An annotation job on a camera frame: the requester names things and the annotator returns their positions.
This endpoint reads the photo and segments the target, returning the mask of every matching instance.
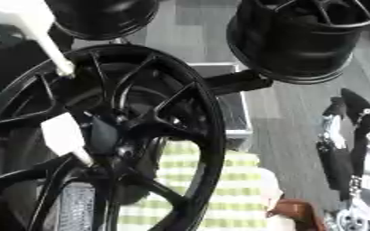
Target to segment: chrome part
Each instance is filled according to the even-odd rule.
[[[322,120],[323,134],[320,137],[331,142],[337,149],[347,148],[346,140],[340,133],[342,117],[340,115],[324,115]]]
[[[360,114],[359,118],[357,118],[356,125],[359,125],[362,122],[362,119],[367,115],[370,115],[370,108],[365,108],[363,110],[363,112]]]

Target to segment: wheel spoke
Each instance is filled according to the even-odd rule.
[[[108,78],[105,72],[101,69],[101,65],[98,61],[98,55],[94,52],[91,52],[90,55],[91,55],[91,59],[94,62],[94,66],[97,71],[97,77],[99,78],[99,84],[102,89],[102,99],[104,100],[104,102],[106,102],[106,99],[108,98],[108,93],[109,93],[109,88],[107,88]]]
[[[61,165],[67,160],[67,156],[52,159],[47,162],[43,162],[34,165],[29,170],[14,171],[0,176],[0,193],[14,185],[18,182],[28,181],[28,180],[38,180],[46,177],[48,170],[54,169],[55,167]]]
[[[126,124],[129,135],[134,137],[148,136],[151,138],[169,136],[182,140],[190,140],[197,144],[206,142],[206,136],[201,131],[197,131],[196,128],[188,128],[182,125],[181,122],[174,124],[176,122],[175,119],[167,117],[175,106],[179,106],[181,100],[191,99],[193,97],[192,94],[196,90],[195,84],[191,83],[171,98],[162,101],[157,107],[146,114],[129,121]]]
[[[157,60],[157,57],[154,54],[151,54],[145,59],[139,66],[129,71],[125,74],[117,83],[116,88],[114,89],[114,96],[110,98],[110,106],[112,108],[116,107],[115,98],[119,99],[118,109],[123,110],[125,108],[125,101],[127,98],[127,93],[130,87],[134,84],[137,75],[142,69],[145,69],[152,65]]]
[[[359,7],[359,9],[366,15],[367,19],[370,19],[370,12],[359,0],[350,0],[350,2]]]
[[[128,173],[124,177],[124,180],[127,180],[132,184],[145,187],[150,192],[162,196],[163,198],[167,199],[175,208],[180,207],[186,201],[184,197],[182,197],[174,190],[166,187],[165,185],[162,185],[156,180],[150,179],[142,175],[141,172],[136,171],[134,169],[130,169],[129,171],[130,173]]]
[[[162,101],[154,111],[157,113],[157,116],[165,116],[167,112],[170,112],[181,100],[192,98],[192,94],[196,94],[196,84],[194,82],[185,86],[171,98]]]
[[[44,76],[40,75],[37,76],[37,80],[39,80],[46,92],[46,96],[49,100],[50,106],[42,110],[40,112],[30,113],[26,115],[19,115],[17,117],[8,118],[8,119],[2,119],[0,120],[0,126],[1,127],[22,127],[27,125],[36,124],[38,122],[41,122],[43,120],[46,120],[47,118],[50,118],[52,116],[57,115],[59,113],[63,106],[61,106],[55,99],[51,88],[49,86],[49,83],[46,81]]]
[[[97,109],[101,108],[103,111],[105,111],[105,108],[111,108],[112,110],[115,109],[116,98],[119,98],[118,108],[121,110],[124,109],[126,95],[130,87],[134,84],[136,77],[139,76],[137,75],[138,72],[153,64],[153,62],[156,60],[156,57],[151,54],[139,66],[136,66],[134,69],[127,72],[122,78],[112,79],[109,78],[102,70],[101,63],[98,60],[97,54],[91,53],[91,58],[94,63],[97,77],[102,89],[102,102],[100,104],[100,107],[98,106]]]
[[[328,25],[332,25],[332,21],[329,18],[327,11],[324,9],[324,5],[320,2],[320,0],[311,0],[311,2],[316,5],[317,9],[319,10],[319,14],[321,15],[322,19],[326,22]]]
[[[274,9],[275,12],[280,12],[286,8],[288,8],[289,6],[293,6],[295,3],[297,2],[297,0],[289,0],[283,4],[280,4],[278,6],[276,6],[276,8]]]
[[[106,231],[116,231],[120,211],[118,180],[112,176],[109,179],[91,180],[90,182],[96,189],[94,211],[97,213],[93,218],[93,230],[98,230],[105,224]]]
[[[206,142],[206,136],[199,131],[193,131],[189,128],[179,127],[171,122],[161,118],[146,115],[132,121],[133,125],[130,128],[129,135],[132,137],[172,137],[181,140],[189,140],[197,144]]]
[[[39,199],[36,201],[35,209],[33,210],[31,221],[28,226],[28,231],[42,230],[43,222],[55,200],[62,192],[65,185],[65,179],[73,169],[74,165],[74,160],[68,158],[45,181]]]

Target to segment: gray floor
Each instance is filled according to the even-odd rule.
[[[130,36],[134,43],[167,51],[187,62],[234,61],[225,29],[236,11],[236,0],[167,0],[144,30]],[[320,115],[329,98],[351,88],[370,100],[370,40],[363,36],[345,74],[316,86],[275,83],[248,92],[254,126],[251,152],[274,171],[287,197],[307,199],[318,210],[335,208],[315,152]]]

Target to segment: rim lip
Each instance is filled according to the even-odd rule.
[[[273,9],[269,9],[266,5],[263,5],[261,3],[261,0],[254,0],[253,1],[254,3],[256,3],[256,5],[258,7],[260,7],[262,10],[265,10],[265,11],[268,11],[268,12],[271,12],[272,14],[277,14],[276,11],[274,11]],[[294,20],[293,18],[291,17],[286,17],[286,16],[281,16],[281,18],[287,20],[289,23],[294,23],[294,24],[297,24],[299,26],[303,26],[303,27],[310,27],[310,28],[319,28],[319,29],[340,29],[340,30],[349,30],[349,29],[360,29],[362,27],[365,27],[365,26],[369,26],[370,25],[370,20],[368,21],[365,21],[365,22],[361,22],[361,23],[351,23],[351,24],[332,24],[332,25],[328,25],[328,24],[324,24],[324,23],[304,23],[304,22],[299,22],[299,21],[296,21]]]
[[[262,74],[264,77],[269,79],[278,80],[284,83],[298,84],[298,85],[312,85],[319,84],[331,81],[342,75],[342,71],[349,65],[352,60],[352,54],[347,59],[347,61],[339,68],[333,71],[330,71],[328,74],[318,75],[318,76],[290,76],[290,75],[281,75],[274,73],[268,69],[257,66],[253,61],[251,61],[243,52],[241,52],[236,46],[234,39],[234,28],[236,26],[236,17],[233,17],[230,20],[230,23],[227,25],[227,44],[233,54],[248,68],[256,70],[259,74]]]
[[[127,22],[125,25],[120,28],[121,30],[119,32],[109,32],[109,33],[101,33],[98,36],[89,35],[87,33],[83,32],[76,32],[74,30],[69,29],[68,27],[64,26],[62,23],[59,23],[56,18],[56,25],[65,33],[81,39],[81,40],[91,40],[91,41],[107,41],[107,40],[113,40],[116,38],[125,37],[129,34],[132,34],[134,32],[138,32],[144,28],[147,24],[149,24],[154,18],[155,15],[157,15],[158,10],[160,9],[160,2],[157,0],[153,0],[154,7],[150,13],[148,13],[143,20],[136,21],[132,20]]]
[[[188,230],[188,227],[196,220],[198,220],[199,216],[203,214],[202,213],[203,209],[208,204],[210,196],[212,195],[217,185],[220,172],[223,167],[226,138],[223,117],[218,102],[216,98],[210,93],[207,85],[204,83],[203,78],[198,74],[198,72],[196,72],[196,70],[192,69],[185,62],[177,58],[174,58],[169,54],[151,48],[139,45],[107,44],[92,46],[76,51],[69,51],[66,52],[66,57],[69,59],[74,57],[77,58],[81,57],[82,55],[86,54],[88,55],[92,51],[100,52],[100,56],[102,57],[103,51],[113,49],[115,49],[117,55],[124,55],[121,54],[121,52],[117,51],[119,49],[139,49],[142,50],[143,52],[155,53],[159,55],[160,58],[164,57],[164,60],[171,61],[171,64],[175,65],[176,68],[178,68],[182,72],[183,74],[182,79],[185,78],[186,75],[188,78],[194,79],[204,89],[204,92],[202,92],[204,95],[203,97],[209,102],[209,104],[205,105],[209,106],[210,107],[209,110],[212,111],[213,114],[215,115],[212,116],[210,120],[212,123],[211,127],[211,129],[213,130],[212,133],[217,134],[216,140],[208,139],[208,141],[210,142],[209,145],[210,150],[208,148],[204,150],[202,147],[199,147],[200,148],[199,156],[201,156],[203,152],[210,152],[214,153],[214,158],[213,157],[209,158],[211,166],[207,166],[206,164],[206,167],[203,170],[203,177],[200,178],[198,187],[195,190],[193,190],[194,192],[193,197],[189,199],[189,205],[183,208],[185,216],[183,213],[181,213],[180,216],[180,214],[176,210],[172,210],[166,217],[163,217],[162,220],[154,226],[169,228],[173,230]],[[36,67],[29,69],[18,79],[12,82],[8,87],[6,87],[2,93],[0,93],[0,116],[13,103],[13,101],[16,98],[18,98],[18,96],[35,81],[34,75],[43,72],[54,72],[54,65],[51,62],[51,60],[46,60],[45,62],[37,65]]]

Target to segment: checkered cloth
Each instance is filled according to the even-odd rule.
[[[156,180],[184,195],[199,162],[199,148],[191,142],[169,142],[160,161]],[[266,230],[266,209],[271,181],[269,171],[257,168],[259,159],[250,153],[228,151],[220,181],[201,222],[201,231]],[[118,230],[148,230],[172,209],[166,199],[152,194],[121,207]]]

